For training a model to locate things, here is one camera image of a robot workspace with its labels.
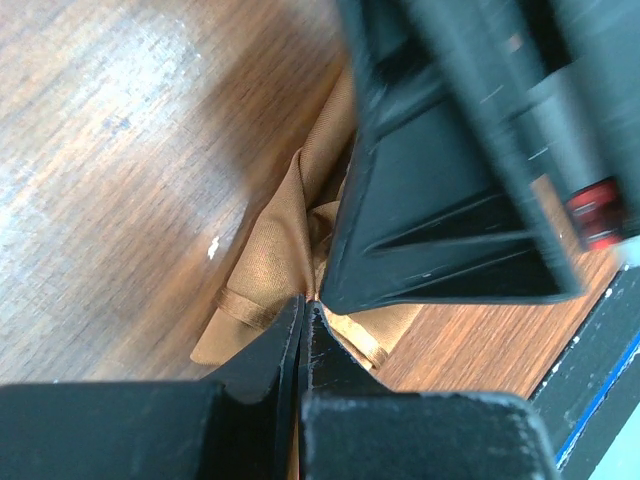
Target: red component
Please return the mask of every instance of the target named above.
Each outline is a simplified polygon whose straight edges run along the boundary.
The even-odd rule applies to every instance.
[[[590,250],[605,249],[623,240],[622,202],[612,179],[580,191],[567,206]]]

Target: wood grain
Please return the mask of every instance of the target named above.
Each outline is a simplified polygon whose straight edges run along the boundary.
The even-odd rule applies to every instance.
[[[542,178],[534,185],[585,295],[547,306],[427,305],[378,378],[398,390],[497,390],[528,397],[617,270],[609,252],[581,253],[569,220]]]
[[[202,376],[215,294],[344,63],[332,0],[29,0],[0,26],[0,382]],[[527,394],[615,270],[579,265],[567,304],[425,307],[380,378]]]

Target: fabric fold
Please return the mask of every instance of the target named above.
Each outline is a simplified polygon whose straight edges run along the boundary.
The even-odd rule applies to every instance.
[[[221,365],[273,321],[288,298],[317,298],[331,245],[339,192],[317,204],[356,129],[351,72],[338,79],[304,145],[271,201],[258,216],[218,309],[191,354]],[[349,316],[327,312],[334,335],[367,368],[379,368],[420,305],[399,305]]]

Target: black plastic part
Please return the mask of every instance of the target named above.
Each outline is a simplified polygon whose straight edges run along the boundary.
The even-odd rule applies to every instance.
[[[292,299],[201,382],[0,388],[0,478],[284,480],[295,413],[303,480],[557,478],[525,402],[394,394],[321,308]]]
[[[530,186],[544,145],[518,118],[545,72],[515,3],[338,5],[360,130],[322,301],[347,314],[579,294]]]
[[[540,52],[545,75],[572,62],[550,0],[516,0],[527,24],[527,31]]]
[[[551,0],[575,60],[577,87],[628,209],[626,236],[640,234],[640,3]]]
[[[620,271],[530,398],[567,479],[588,478],[640,399],[640,269]]]
[[[521,399],[394,394],[312,308],[300,349],[302,478],[557,478],[543,424]]]
[[[304,298],[201,382],[0,388],[0,478],[284,479]]]

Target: white speck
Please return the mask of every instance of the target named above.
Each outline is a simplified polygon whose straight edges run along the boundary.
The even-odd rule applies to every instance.
[[[496,88],[493,92],[491,92],[489,95],[487,95],[486,97],[484,97],[482,100],[480,100],[480,103],[484,103],[487,100],[489,100],[491,97],[493,97],[496,93],[498,93],[500,90],[502,90],[504,88],[504,85],[500,85],[498,88]]]
[[[524,42],[522,41],[522,37],[520,36],[519,33],[514,33],[513,35],[511,35],[511,37],[509,38],[508,42],[507,42],[507,47],[509,48],[509,53],[513,53],[517,50],[520,49],[520,47],[522,47],[522,44]]]
[[[633,362],[638,355],[640,355],[640,347],[635,349],[629,360],[627,360],[627,364],[631,365],[631,362]]]
[[[534,155],[530,156],[528,158],[528,160],[533,160],[535,158],[538,158],[540,155],[542,155],[543,153],[547,152],[549,150],[549,147],[544,147],[542,150],[540,150],[539,152],[535,153]]]
[[[211,241],[211,246],[209,247],[209,250],[207,250],[207,256],[209,257],[209,260],[213,260],[213,256],[216,254],[216,251],[218,250],[219,246],[220,246],[220,236],[214,237],[214,239]]]

